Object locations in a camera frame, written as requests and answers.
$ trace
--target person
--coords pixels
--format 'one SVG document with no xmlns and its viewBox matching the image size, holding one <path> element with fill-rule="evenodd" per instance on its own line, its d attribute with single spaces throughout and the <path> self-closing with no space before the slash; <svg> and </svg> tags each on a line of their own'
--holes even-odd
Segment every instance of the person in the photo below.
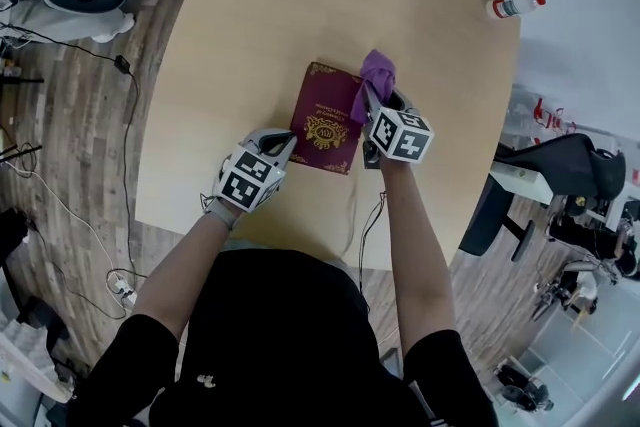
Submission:
<svg viewBox="0 0 640 427">
<path fill-rule="evenodd" d="M 402 380 L 379 363 L 367 304 L 344 269 L 295 251 L 221 252 L 227 224 L 205 214 L 146 279 L 77 389 L 68 425 L 126 425 L 151 404 L 143 421 L 152 427 L 268 419 L 497 426 L 456 331 L 449 271 L 412 170 L 383 158 L 381 171 Z"/>
<path fill-rule="evenodd" d="M 637 270 L 636 242 L 629 237 L 629 233 L 630 229 L 626 224 L 620 227 L 616 235 L 609 231 L 580 226 L 567 215 L 554 216 L 547 229 L 550 237 L 580 246 L 599 260 L 615 260 L 623 276 L 633 275 Z"/>
<path fill-rule="evenodd" d="M 562 301 L 566 310 L 578 299 L 585 301 L 582 309 L 593 315 L 597 307 L 598 283 L 590 271 L 565 271 L 560 278 L 560 288 L 566 291 L 568 297 Z"/>
</svg>

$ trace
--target power strip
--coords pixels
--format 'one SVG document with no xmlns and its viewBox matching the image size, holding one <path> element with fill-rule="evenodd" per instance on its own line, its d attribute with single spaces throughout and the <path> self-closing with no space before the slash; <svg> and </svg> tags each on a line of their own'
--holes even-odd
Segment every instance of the power strip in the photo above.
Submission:
<svg viewBox="0 0 640 427">
<path fill-rule="evenodd" d="M 116 281 L 116 288 L 122 294 L 122 299 L 129 299 L 131 304 L 136 304 L 138 294 L 136 291 L 123 279 Z"/>
</svg>

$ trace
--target black shirt sleeve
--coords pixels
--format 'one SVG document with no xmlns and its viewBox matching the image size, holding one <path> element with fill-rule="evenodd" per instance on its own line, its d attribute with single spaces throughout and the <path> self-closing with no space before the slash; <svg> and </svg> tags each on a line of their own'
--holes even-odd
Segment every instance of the black shirt sleeve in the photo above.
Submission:
<svg viewBox="0 0 640 427">
<path fill-rule="evenodd" d="M 67 425 L 122 426 L 174 382 L 178 342 L 160 322 L 134 315 L 69 405 Z"/>
<path fill-rule="evenodd" d="M 438 331 L 416 343 L 404 361 L 404 380 L 433 413 L 456 427 L 498 427 L 457 331 Z"/>
</svg>

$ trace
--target gold emblem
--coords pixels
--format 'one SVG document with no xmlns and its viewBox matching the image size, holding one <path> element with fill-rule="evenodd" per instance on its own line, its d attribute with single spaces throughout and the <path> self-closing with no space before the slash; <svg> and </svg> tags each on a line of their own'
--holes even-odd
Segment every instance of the gold emblem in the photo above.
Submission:
<svg viewBox="0 0 640 427">
<path fill-rule="evenodd" d="M 345 160 L 342 164 L 340 164 L 339 166 L 336 166 L 335 164 L 329 164 L 327 166 L 324 166 L 324 169 L 326 169 L 327 171 L 333 171 L 334 173 L 340 173 L 343 175 L 347 174 L 347 161 Z"/>
<path fill-rule="evenodd" d="M 301 157 L 297 153 L 292 153 L 291 157 L 289 157 L 289 160 L 291 160 L 292 162 L 298 162 L 299 164 L 308 164 L 307 159 Z"/>
<path fill-rule="evenodd" d="M 307 134 L 307 140 L 315 139 L 313 145 L 319 150 L 328 150 L 331 145 L 340 148 L 340 145 L 347 140 L 349 133 L 349 129 L 340 123 L 315 116 L 307 116 L 304 131 Z"/>
<path fill-rule="evenodd" d="M 309 74 L 315 75 L 316 73 L 335 73 L 335 72 L 336 70 L 334 68 L 325 66 L 324 64 L 320 64 L 320 63 L 313 63 L 311 65 L 311 71 L 309 72 Z"/>
</svg>

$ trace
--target black t-shirt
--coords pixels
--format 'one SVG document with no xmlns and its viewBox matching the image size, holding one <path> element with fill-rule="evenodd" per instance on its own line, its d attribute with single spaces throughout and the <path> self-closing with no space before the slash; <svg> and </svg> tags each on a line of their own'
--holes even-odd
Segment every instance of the black t-shirt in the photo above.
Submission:
<svg viewBox="0 0 640 427">
<path fill-rule="evenodd" d="M 378 361 L 351 278 L 294 251 L 221 253 L 174 382 L 177 355 L 162 324 L 134 315 L 77 390 L 68 424 L 121 426 L 153 402 L 151 427 L 256 419 L 498 425 L 456 331 L 416 343 L 397 379 Z"/>
</svg>

